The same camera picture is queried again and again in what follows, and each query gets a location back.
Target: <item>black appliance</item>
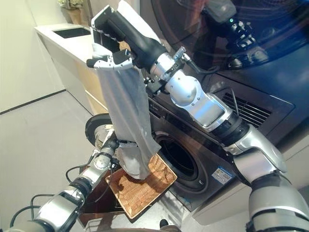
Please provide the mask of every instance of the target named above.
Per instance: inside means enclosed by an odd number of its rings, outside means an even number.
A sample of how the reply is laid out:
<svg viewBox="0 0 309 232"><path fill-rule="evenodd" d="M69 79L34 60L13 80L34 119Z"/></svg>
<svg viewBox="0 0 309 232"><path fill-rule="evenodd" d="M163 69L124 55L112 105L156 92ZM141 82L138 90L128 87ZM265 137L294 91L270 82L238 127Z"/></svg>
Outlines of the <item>black appliance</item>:
<svg viewBox="0 0 309 232"><path fill-rule="evenodd" d="M190 211L237 181L225 152L208 135L149 99L159 155L177 175L169 189Z"/></svg>
<svg viewBox="0 0 309 232"><path fill-rule="evenodd" d="M140 14L167 47L186 47L203 69L219 65L220 71L212 76L187 73L201 81L204 91L218 83L232 87L240 116L276 145L309 115L309 2L232 0L235 18L250 22L253 37L268 55L263 62L248 62L244 54L250 50L229 50L228 39L216 30L219 26L202 13L208 1L214 0L143 0ZM229 66L233 57L242 61L242 68ZM235 109L228 89L217 95ZM165 96L156 101L175 108Z"/></svg>

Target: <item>washing machine porthole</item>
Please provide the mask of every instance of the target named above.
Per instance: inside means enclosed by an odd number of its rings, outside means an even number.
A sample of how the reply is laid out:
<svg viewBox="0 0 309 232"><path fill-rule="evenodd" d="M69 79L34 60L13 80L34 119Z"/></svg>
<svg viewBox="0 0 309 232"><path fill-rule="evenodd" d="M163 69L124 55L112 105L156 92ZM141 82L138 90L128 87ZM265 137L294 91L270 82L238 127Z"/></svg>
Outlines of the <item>washing machine porthole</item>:
<svg viewBox="0 0 309 232"><path fill-rule="evenodd" d="M160 154L173 172L181 179L195 180L198 167L187 149L170 137L161 137L157 141L161 145Z"/></svg>

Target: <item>woven basket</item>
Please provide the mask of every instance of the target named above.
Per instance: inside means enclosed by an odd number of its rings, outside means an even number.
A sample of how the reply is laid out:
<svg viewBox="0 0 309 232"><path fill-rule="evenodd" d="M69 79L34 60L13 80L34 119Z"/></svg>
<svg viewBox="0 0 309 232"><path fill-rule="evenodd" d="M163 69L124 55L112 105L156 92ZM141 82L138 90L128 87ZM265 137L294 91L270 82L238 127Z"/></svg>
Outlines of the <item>woven basket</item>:
<svg viewBox="0 0 309 232"><path fill-rule="evenodd" d="M158 154L149 162L150 175L136 180L123 169L112 174L110 188L130 219L136 217L177 179L176 174Z"/></svg>

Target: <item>white countertop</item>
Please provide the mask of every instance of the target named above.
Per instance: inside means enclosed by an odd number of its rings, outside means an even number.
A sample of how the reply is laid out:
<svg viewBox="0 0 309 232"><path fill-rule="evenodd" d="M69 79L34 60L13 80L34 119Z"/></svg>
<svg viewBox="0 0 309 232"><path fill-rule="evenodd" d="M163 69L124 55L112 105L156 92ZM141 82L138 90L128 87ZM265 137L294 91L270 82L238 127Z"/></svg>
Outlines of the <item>white countertop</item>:
<svg viewBox="0 0 309 232"><path fill-rule="evenodd" d="M38 34L48 39L53 44L66 52L73 59L86 63L87 59L92 58L92 36L84 35L72 38L62 38L54 33L54 30L70 29L70 28L85 28L81 25L63 23L47 26L35 27Z"/></svg>

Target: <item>gray towel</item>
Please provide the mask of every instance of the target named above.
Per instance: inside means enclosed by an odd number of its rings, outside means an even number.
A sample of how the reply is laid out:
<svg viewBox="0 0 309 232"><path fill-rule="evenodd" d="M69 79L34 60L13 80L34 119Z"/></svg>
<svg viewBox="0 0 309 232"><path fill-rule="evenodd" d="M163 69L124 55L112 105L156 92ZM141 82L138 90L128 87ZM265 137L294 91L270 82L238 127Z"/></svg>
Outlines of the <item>gray towel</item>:
<svg viewBox="0 0 309 232"><path fill-rule="evenodd" d="M148 96L139 72L97 70L103 97L120 143L116 156L135 179L149 175L148 163L161 148L151 135Z"/></svg>

